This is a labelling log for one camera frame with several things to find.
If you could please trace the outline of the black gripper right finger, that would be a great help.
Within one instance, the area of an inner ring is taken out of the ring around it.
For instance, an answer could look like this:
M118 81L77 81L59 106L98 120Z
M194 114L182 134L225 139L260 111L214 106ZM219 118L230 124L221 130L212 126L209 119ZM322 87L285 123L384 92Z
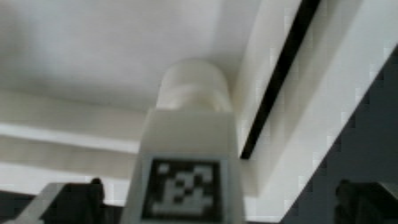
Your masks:
M335 224L398 224L398 184L342 180Z

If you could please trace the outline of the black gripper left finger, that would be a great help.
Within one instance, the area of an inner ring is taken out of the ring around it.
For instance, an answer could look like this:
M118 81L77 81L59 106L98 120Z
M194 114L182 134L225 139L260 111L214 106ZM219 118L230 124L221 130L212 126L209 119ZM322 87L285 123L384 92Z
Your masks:
M50 183L13 224L120 224L121 210L105 204L100 178L90 183Z

